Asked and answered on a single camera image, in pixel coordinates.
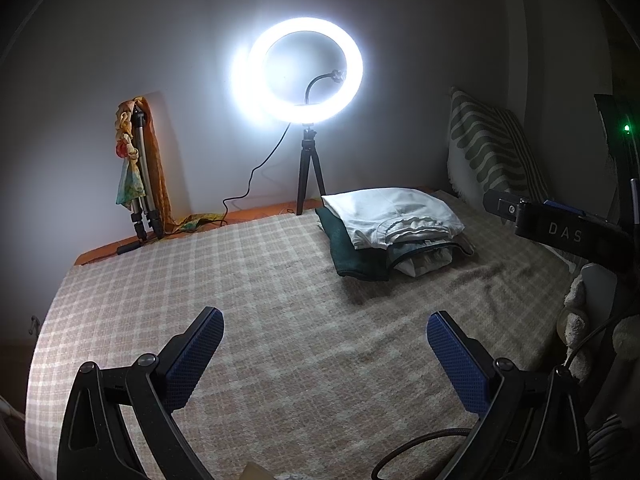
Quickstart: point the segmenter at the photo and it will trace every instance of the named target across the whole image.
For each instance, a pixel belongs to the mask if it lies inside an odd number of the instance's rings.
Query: green and white pillow
[[[484,211],[488,189],[507,191],[536,202],[551,199],[542,171],[510,110],[488,106],[458,88],[451,89],[449,181],[459,197]],[[586,260],[545,246],[573,274]]]

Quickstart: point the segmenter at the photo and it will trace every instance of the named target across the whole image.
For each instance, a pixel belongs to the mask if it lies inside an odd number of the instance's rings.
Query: ring light
[[[264,76],[264,59],[279,39],[287,34],[305,31],[318,32],[337,43],[346,60],[346,76],[338,92],[326,101],[295,105],[278,99],[271,92]],[[362,68],[362,56],[355,41],[337,25],[318,18],[293,18],[274,25],[257,39],[248,58],[248,74],[253,77],[252,93],[257,104],[277,119],[298,124],[317,123],[341,111],[360,87]]]

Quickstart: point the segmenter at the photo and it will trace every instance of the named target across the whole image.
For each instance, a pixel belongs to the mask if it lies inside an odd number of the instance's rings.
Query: plaid bedspread
[[[492,355],[530,368],[551,341],[571,276],[499,218],[439,196],[465,223],[476,256],[417,279],[338,277],[313,211],[72,268],[31,365],[26,441],[34,468],[45,480],[56,476],[82,362],[119,367],[157,353],[206,305],[224,313],[225,336],[174,419],[214,478],[234,480],[253,460],[276,474],[365,479],[405,441],[472,425],[425,340],[429,314],[449,311]],[[147,474],[162,478],[132,410],[123,412]],[[418,446],[382,475],[434,471],[459,441]]]

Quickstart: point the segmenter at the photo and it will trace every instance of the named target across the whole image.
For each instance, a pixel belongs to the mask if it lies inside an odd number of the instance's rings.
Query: black tripod
[[[309,179],[309,163],[313,161],[314,171],[316,172],[316,180],[318,181],[318,189],[320,196],[326,195],[324,191],[324,180],[322,180],[322,171],[320,170],[320,159],[316,152],[316,131],[311,129],[309,125],[302,137],[302,151],[300,152],[300,174],[298,175],[298,200],[296,202],[296,215],[302,215],[302,206],[305,203],[306,183]]]
[[[305,105],[309,104],[309,92],[311,87],[317,81],[330,77],[334,82],[341,83],[343,74],[339,70],[333,70],[331,73],[322,74],[316,77],[306,87],[305,92]],[[324,180],[322,180],[322,171],[320,170],[320,159],[318,158],[318,152],[316,152],[316,131],[311,129],[312,124],[304,124],[306,129],[303,132],[302,137],[302,151],[300,152],[300,173],[298,174],[298,200],[296,201],[296,215],[302,215],[302,208],[305,203],[306,197],[306,183],[309,180],[309,163],[313,161],[314,171],[316,172],[316,181],[318,182],[318,189],[320,196],[326,195],[324,190]]]

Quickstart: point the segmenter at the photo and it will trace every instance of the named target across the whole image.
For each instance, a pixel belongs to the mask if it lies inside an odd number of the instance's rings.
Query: folded garment
[[[452,248],[471,256],[474,248],[463,235],[439,240],[412,240],[391,245],[386,250],[356,249],[347,229],[326,207],[316,209],[322,229],[329,238],[329,250],[339,276],[351,276],[366,282],[386,282],[394,267],[410,276],[420,276],[450,263]]]
[[[453,238],[465,228],[442,200],[401,187],[361,189],[322,197],[344,223],[356,249],[386,249],[409,240]]]

